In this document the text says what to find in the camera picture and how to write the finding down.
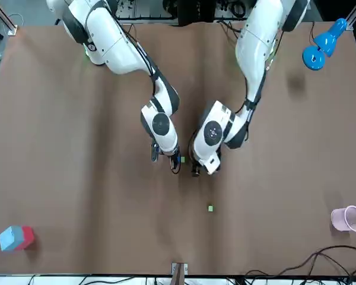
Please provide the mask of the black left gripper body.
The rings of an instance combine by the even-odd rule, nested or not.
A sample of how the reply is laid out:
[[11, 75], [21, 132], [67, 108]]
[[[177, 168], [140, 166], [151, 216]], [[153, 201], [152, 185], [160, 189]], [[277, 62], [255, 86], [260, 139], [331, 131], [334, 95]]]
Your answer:
[[192, 156], [190, 157], [190, 161], [192, 164], [192, 169], [191, 169], [192, 176], [198, 177], [201, 171], [201, 164]]

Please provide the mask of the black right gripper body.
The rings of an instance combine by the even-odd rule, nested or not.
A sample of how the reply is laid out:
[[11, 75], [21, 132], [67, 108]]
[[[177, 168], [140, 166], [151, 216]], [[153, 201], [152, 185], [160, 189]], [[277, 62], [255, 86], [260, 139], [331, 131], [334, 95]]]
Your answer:
[[169, 157], [170, 169], [173, 174], [178, 174], [181, 168], [180, 150], [176, 150], [173, 155]]

